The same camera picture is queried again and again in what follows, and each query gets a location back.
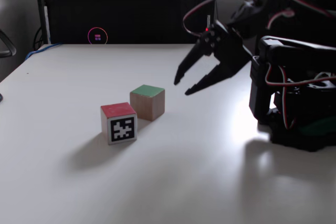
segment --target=green-topped cube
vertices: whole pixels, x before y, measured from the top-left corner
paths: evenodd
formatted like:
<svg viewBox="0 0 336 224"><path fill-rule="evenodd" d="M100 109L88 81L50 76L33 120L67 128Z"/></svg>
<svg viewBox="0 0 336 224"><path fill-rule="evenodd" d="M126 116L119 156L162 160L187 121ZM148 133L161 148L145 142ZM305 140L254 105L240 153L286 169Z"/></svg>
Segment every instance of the green-topped cube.
<svg viewBox="0 0 336 224"><path fill-rule="evenodd" d="M165 90L142 85L131 92L130 101L138 118L154 121L164 113Z"/></svg>

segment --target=pink ring light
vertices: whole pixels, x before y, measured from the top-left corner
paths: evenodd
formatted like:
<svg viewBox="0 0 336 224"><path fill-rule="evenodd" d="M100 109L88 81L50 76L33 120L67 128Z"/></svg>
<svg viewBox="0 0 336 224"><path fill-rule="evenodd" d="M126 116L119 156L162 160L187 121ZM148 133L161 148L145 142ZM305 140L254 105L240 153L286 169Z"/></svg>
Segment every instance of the pink ring light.
<svg viewBox="0 0 336 224"><path fill-rule="evenodd" d="M90 41L90 37L89 37L90 36L90 32L92 30L94 30L94 29L100 29L100 30L102 30L106 34L106 42L105 42L105 44L106 44L107 41L108 41L108 39L109 39L109 36L107 36L107 32L103 28L100 28L100 27L94 27L91 30L89 30L89 32L88 32L88 40L89 40L90 44L92 44L91 41Z"/></svg>

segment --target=black and white pattern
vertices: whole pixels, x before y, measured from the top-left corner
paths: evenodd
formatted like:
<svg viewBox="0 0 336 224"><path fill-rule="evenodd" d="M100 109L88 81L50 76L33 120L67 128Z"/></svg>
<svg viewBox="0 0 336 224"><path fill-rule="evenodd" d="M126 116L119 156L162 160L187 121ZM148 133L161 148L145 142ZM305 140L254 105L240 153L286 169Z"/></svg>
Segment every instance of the black and white pattern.
<svg viewBox="0 0 336 224"><path fill-rule="evenodd" d="M123 118L111 121L112 142L134 138L134 118Z"/></svg>

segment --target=red wire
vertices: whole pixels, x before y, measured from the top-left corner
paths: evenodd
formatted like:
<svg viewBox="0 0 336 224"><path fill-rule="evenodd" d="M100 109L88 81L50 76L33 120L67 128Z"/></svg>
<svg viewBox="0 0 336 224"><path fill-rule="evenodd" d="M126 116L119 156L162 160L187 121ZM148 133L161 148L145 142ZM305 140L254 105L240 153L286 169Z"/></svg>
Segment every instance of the red wire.
<svg viewBox="0 0 336 224"><path fill-rule="evenodd" d="M268 72L266 74L265 77L265 82L267 83L267 85L269 86L276 86L276 87L295 87L295 86L302 86L302 85L307 85L307 84L311 84L311 83L317 83L317 82L321 82L321 81L332 81L332 80L336 80L336 76L334 77L325 77L325 78L320 78L320 79L313 79L313 80L307 80L307 81L299 81L299 82L287 82L287 83L281 83L281 82L270 82L268 81L268 77L271 73L272 70L272 66L269 65L269 69Z"/></svg>
<svg viewBox="0 0 336 224"><path fill-rule="evenodd" d="M284 83L287 82L287 76L286 76L286 72L284 70L283 67L279 66L281 73L282 73L282 77L284 80ZM283 113L283 122L285 124L285 128L288 129L288 121L287 121L287 108L286 108L286 93L287 93L287 87L284 87L282 90L282 113Z"/></svg>
<svg viewBox="0 0 336 224"><path fill-rule="evenodd" d="M190 16L192 15L195 11L197 11L198 9L200 9L201 7L203 7L204 5L212 2L213 0L205 0L203 2L201 2L200 4L196 5L194 8L192 8L189 12L187 12L184 17L183 17L183 20L182 20L182 23L183 23L183 28L190 34L194 35L194 36L197 36L197 37L200 37L202 35L202 33L197 33L197 32L194 32L194 31L190 31L186 26L185 26L185 20Z"/></svg>
<svg viewBox="0 0 336 224"><path fill-rule="evenodd" d="M280 12L275 13L272 18L269 20L268 24L267 24L267 29L269 30L271 28L272 23L274 22L274 20L276 20L278 17L280 17L281 15L283 15L286 18L291 18L295 16L295 12L293 10L282 10Z"/></svg>
<svg viewBox="0 0 336 224"><path fill-rule="evenodd" d="M328 17L330 17L330 18L333 18L333 17L334 17L334 16L331 15L329 12L327 12L325 9L322 9L322 8L319 8L319 7L316 7L316 6L313 6L313 5L307 3L307 2L304 1L304 0L296 0L296 1L298 1L298 2L300 2L300 3L302 3L302 4L304 4L304 5L307 5L308 7L312 8L312 9L315 9L315 10L317 10L317 11L319 11L319 12L322 12L322 13L324 13L326 16L328 16Z"/></svg>

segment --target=white tape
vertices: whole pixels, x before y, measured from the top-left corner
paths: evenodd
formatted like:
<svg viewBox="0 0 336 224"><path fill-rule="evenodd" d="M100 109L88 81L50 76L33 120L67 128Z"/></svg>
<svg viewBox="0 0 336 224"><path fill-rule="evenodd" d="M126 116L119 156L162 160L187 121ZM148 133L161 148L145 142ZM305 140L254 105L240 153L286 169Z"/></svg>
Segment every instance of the white tape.
<svg viewBox="0 0 336 224"><path fill-rule="evenodd" d="M44 16L46 18L46 29L47 29L47 37L48 37L48 44L51 44L50 40L50 28L49 28L49 17L48 17L48 7L44 7Z"/></svg>

